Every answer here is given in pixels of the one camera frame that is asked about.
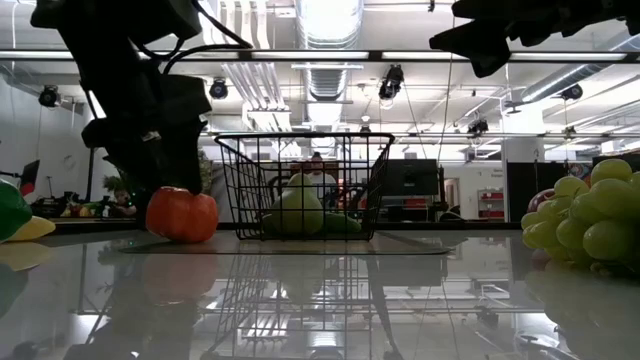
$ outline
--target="pear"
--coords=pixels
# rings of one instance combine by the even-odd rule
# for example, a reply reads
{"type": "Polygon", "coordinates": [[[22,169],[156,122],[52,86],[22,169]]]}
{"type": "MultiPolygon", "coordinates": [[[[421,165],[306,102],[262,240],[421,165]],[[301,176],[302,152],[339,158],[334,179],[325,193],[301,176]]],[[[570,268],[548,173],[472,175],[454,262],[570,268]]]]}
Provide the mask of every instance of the pear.
{"type": "Polygon", "coordinates": [[[322,203],[307,175],[289,179],[282,194],[271,206],[270,223],[283,235],[313,235],[324,225],[322,203]]]}

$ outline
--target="black wire basket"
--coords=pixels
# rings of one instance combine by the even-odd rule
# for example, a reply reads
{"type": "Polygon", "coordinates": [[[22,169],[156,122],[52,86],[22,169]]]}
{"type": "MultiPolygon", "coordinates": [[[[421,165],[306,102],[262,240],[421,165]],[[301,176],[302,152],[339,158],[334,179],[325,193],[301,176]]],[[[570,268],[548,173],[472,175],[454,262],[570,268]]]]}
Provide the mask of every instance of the black wire basket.
{"type": "Polygon", "coordinates": [[[216,137],[238,238],[370,240],[394,139],[320,132],[216,137]],[[322,159],[303,156],[302,147],[322,159]]]}

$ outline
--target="orange pumpkin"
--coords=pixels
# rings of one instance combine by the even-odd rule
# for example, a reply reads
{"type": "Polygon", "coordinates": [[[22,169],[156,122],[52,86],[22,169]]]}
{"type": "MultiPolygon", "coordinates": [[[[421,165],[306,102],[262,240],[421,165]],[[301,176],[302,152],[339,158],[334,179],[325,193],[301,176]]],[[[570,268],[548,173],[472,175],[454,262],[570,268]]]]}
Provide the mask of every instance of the orange pumpkin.
{"type": "Polygon", "coordinates": [[[216,281],[215,255],[153,254],[142,267],[144,292],[156,305],[197,301],[216,281]]]}
{"type": "Polygon", "coordinates": [[[173,241],[203,242],[216,232],[218,206],[211,196],[162,187],[151,197],[146,222],[150,232],[173,241]]]}

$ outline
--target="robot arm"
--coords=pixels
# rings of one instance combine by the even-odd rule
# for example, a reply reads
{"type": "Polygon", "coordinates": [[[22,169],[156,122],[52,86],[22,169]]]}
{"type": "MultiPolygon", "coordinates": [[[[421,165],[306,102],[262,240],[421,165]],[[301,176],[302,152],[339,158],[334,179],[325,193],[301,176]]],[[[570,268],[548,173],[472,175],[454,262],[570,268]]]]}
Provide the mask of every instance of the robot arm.
{"type": "MultiPolygon", "coordinates": [[[[114,165],[149,191],[163,185],[202,190],[197,141],[205,123],[199,116],[211,107],[201,79],[162,74],[160,60],[169,56],[143,60],[132,44],[153,55],[144,45],[174,34],[175,55],[201,32],[198,11],[204,11],[198,0],[38,0],[31,18],[34,27],[60,33],[83,89],[104,109],[106,118],[83,130],[85,145],[104,147],[114,165]]],[[[221,30],[238,42],[227,48],[250,47],[221,30]]]]}

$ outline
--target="ceiling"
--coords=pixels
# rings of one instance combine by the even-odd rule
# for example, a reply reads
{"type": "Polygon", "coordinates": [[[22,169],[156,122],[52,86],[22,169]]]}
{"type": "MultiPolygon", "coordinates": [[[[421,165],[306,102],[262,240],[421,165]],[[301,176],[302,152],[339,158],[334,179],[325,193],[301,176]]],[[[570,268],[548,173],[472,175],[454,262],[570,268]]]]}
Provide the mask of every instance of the ceiling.
{"type": "MultiPolygon", "coordinates": [[[[359,47],[366,50],[397,49],[427,50],[429,38],[454,24],[449,5],[452,1],[438,1],[436,11],[426,11],[426,2],[366,0],[364,19],[361,28],[359,47]]],[[[15,7],[15,18],[12,10],[15,4],[0,0],[0,48],[13,46],[13,26],[15,22],[16,48],[20,49],[64,49],[60,36],[52,30],[34,29],[29,24],[33,7],[25,4],[15,7]]],[[[275,49],[295,49],[295,13],[293,1],[268,1],[268,36],[275,49]]],[[[463,23],[463,19],[455,19],[455,25],[463,23]]],[[[583,29],[571,38],[552,36],[543,44],[527,50],[535,51],[592,51],[599,44],[625,30],[622,22],[609,21],[592,25],[583,29]]],[[[166,38],[150,46],[152,49],[170,49],[174,39],[166,38]]],[[[194,38],[185,47],[202,45],[201,39],[194,38]]],[[[514,42],[512,50],[523,47],[514,42]]],[[[463,128],[473,120],[464,118],[471,109],[478,106],[488,97],[503,92],[505,89],[522,89],[540,81],[563,65],[553,64],[510,64],[492,76],[478,79],[474,76],[470,64],[454,63],[406,63],[402,64],[405,74],[405,88],[394,100],[389,110],[379,108],[377,89],[379,81],[385,75],[389,64],[365,63],[361,70],[352,70],[349,75],[347,104],[343,107],[342,122],[357,130],[362,124],[361,117],[368,115],[372,130],[377,131],[415,131],[420,130],[440,133],[445,124],[447,131],[454,131],[452,124],[463,128]],[[447,101],[447,89],[450,88],[447,101]]],[[[10,70],[11,64],[0,63],[0,70],[10,70]]],[[[216,76],[225,76],[220,63],[189,62],[178,64],[175,73],[202,76],[211,80],[216,76]]],[[[291,69],[291,63],[276,63],[276,72],[285,100],[291,108],[291,123],[299,124],[305,118],[305,91],[302,86],[302,74],[291,69]]],[[[574,104],[565,104],[560,99],[543,100],[541,106],[545,115],[545,126],[548,131],[560,131],[565,124],[604,113],[612,108],[637,100],[640,82],[629,81],[619,89],[596,95],[617,84],[639,75],[636,65],[615,65],[599,73],[580,85],[584,88],[583,98],[574,104]]],[[[58,85],[67,98],[85,101],[78,84],[78,71],[73,63],[65,62],[18,62],[15,64],[13,76],[15,80],[40,89],[45,84],[58,85]]],[[[212,101],[214,126],[220,130],[239,130],[241,122],[235,117],[242,113],[242,99],[233,87],[225,100],[212,101]]],[[[493,111],[482,114],[489,120],[490,126],[499,131],[501,114],[499,102],[496,100],[493,111]]],[[[612,118],[596,124],[588,131],[602,132],[633,123],[640,114],[627,114],[624,118],[612,118]]]]}

